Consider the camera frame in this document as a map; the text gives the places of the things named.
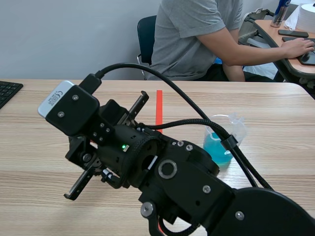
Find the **black keyboard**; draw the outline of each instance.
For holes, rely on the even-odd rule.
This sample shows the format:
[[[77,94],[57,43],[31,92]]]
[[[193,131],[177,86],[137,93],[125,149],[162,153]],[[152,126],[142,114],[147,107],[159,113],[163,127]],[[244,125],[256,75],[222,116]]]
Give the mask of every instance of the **black keyboard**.
[[[23,84],[0,81],[0,109],[23,87]]]
[[[283,42],[287,42],[287,41],[294,40],[294,39],[297,39],[297,37],[282,37]],[[315,38],[304,38],[304,39],[313,41],[315,43]]]

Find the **smartphone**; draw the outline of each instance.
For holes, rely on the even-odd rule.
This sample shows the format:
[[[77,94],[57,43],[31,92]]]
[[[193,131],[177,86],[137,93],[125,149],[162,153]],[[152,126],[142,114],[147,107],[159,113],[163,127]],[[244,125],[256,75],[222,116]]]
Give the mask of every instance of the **smartphone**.
[[[299,37],[299,38],[308,38],[309,34],[307,32],[299,32],[299,31],[290,31],[290,30],[283,30],[280,29],[278,31],[279,35],[285,35],[285,36],[292,36],[292,37]]]

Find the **screw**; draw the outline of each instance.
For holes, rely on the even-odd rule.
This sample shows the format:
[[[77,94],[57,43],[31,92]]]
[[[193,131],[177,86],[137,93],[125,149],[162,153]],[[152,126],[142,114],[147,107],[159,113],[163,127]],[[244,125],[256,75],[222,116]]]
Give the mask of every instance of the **screw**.
[[[238,219],[238,220],[244,220],[245,215],[244,215],[244,213],[242,213],[241,211],[237,211],[237,212],[235,213],[235,217],[236,217],[236,219]]]
[[[64,117],[64,112],[58,112],[58,117],[59,117],[59,118]]]
[[[92,159],[91,154],[87,153],[83,156],[83,161],[84,162],[89,162]]]
[[[208,194],[208,193],[211,192],[211,188],[210,188],[210,186],[205,185],[205,186],[203,186],[202,191],[203,191],[204,193],[207,193],[207,194]]]
[[[142,204],[140,213],[143,217],[149,217],[153,212],[153,205],[149,202]]]
[[[182,147],[182,146],[184,146],[184,142],[183,142],[183,141],[178,141],[177,145],[178,145],[179,147]]]
[[[72,99],[73,99],[74,101],[76,101],[76,100],[79,99],[79,96],[78,96],[78,95],[73,95],[73,96],[72,96]]]
[[[186,146],[186,150],[187,150],[187,151],[191,151],[191,150],[192,150],[192,145],[190,145],[190,144],[187,145],[187,146]]]

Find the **man's hand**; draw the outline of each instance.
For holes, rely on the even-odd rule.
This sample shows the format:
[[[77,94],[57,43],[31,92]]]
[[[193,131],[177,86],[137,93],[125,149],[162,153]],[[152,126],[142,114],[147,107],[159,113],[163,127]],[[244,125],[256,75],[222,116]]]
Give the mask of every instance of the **man's hand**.
[[[314,51],[315,43],[303,38],[297,38],[290,40],[282,44],[282,48],[285,48],[286,58],[297,58],[307,52]]]

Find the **clear plastic bag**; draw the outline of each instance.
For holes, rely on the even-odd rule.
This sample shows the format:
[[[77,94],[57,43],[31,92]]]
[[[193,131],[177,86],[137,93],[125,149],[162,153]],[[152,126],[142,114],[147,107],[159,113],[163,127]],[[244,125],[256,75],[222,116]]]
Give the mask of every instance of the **clear plastic bag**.
[[[210,117],[210,120],[221,125],[229,134],[232,134],[238,141],[238,146],[247,135],[247,128],[244,125],[244,117],[237,118],[237,113],[232,113],[230,115],[215,115]],[[224,149],[221,144],[221,139],[210,127],[206,127],[203,149],[212,156],[213,161],[218,165],[228,163],[233,157],[230,151]]]

